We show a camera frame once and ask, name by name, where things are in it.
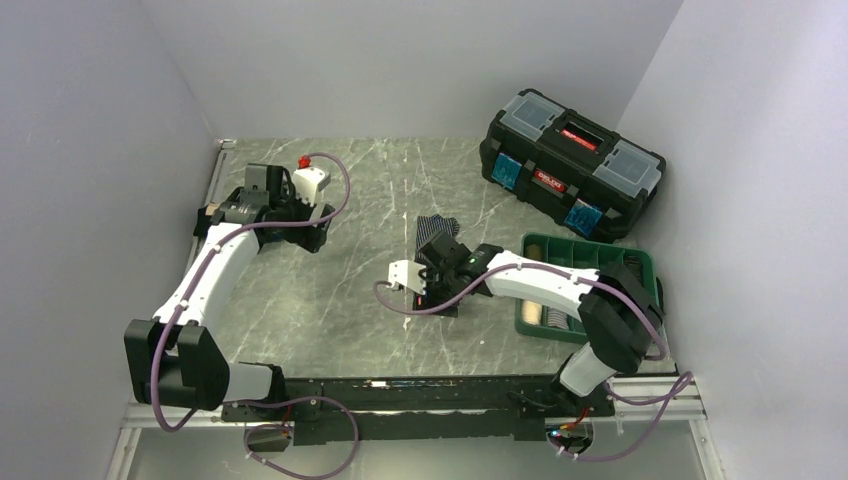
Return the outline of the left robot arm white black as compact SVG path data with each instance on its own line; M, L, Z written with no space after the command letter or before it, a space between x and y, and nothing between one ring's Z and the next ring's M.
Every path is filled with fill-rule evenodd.
M204 244L175 292L149 320L124 334L131 385L140 403L215 410L248 400L264 420L287 406L280 368L233 363L214 334L236 283L267 243L315 253L325 243L333 206L323 202L331 175L302 158L294 170L250 164L243 185L198 212Z

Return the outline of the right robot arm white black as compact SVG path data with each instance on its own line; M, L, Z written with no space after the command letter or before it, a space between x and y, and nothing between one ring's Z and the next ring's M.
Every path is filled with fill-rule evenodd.
M668 348L660 329L658 301L623 264L595 269L556 266L500 246L471 250L451 235L431 235L417 251L423 280L453 304L467 295L529 301L578 320L584 345L559 367L551 388L557 411L574 415L590 394L617 374L633 374L649 351L663 358Z

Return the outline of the navy striped underwear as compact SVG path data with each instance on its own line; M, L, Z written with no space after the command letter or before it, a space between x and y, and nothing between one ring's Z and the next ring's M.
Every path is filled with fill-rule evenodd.
M455 217L443 217L439 214L418 216L416 218L415 261L424 263L419 250L436 232L445 232L456 237L459 230L460 224Z

